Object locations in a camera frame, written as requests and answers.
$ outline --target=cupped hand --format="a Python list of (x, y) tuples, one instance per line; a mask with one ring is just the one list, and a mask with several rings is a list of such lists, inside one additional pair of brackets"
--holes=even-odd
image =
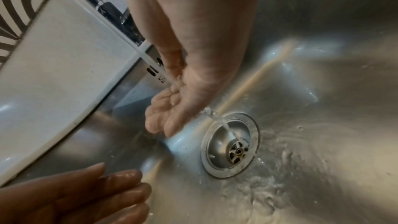
[(133, 205), (112, 223), (143, 223), (151, 187), (141, 183), (142, 173), (103, 173), (104, 164), (97, 164), (1, 188), (0, 223), (93, 224)]
[[(257, 0), (127, 0), (142, 35), (153, 43), (166, 71), (182, 77), (152, 100), (146, 128), (170, 137), (205, 108), (241, 64)], [(187, 52), (186, 61), (182, 49)]]

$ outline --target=drain ring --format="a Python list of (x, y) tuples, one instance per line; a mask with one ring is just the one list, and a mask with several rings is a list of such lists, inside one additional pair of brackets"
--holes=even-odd
[(242, 113), (223, 117), (245, 143), (228, 133), (220, 122), (214, 122), (203, 138), (201, 159), (208, 173), (217, 178), (232, 177), (243, 171), (254, 158), (259, 144), (259, 130), (252, 118)]

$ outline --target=stainless steel sink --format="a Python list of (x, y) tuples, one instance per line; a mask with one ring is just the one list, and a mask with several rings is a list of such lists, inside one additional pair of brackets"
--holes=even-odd
[[(104, 161), (143, 170), (148, 223), (398, 223), (397, 18), (398, 0), (260, 0), (245, 62), (212, 104), (258, 127), (254, 158), (231, 178), (202, 163), (211, 119), (170, 139), (146, 133), (145, 107), (167, 83), (141, 61), (12, 183)], [(259, 72), (290, 37), (294, 55)]]

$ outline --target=black and white swirl pattern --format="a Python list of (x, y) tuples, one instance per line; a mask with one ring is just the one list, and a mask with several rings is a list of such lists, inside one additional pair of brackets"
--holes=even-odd
[(35, 19), (46, 0), (0, 0), (0, 64)]

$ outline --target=drain strainer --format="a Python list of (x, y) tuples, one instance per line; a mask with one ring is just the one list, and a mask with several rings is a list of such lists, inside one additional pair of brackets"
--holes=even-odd
[(259, 144), (258, 128), (252, 118), (241, 113), (223, 117), (230, 129), (214, 122), (201, 146), (201, 159), (208, 173), (217, 178), (232, 177), (249, 165)]

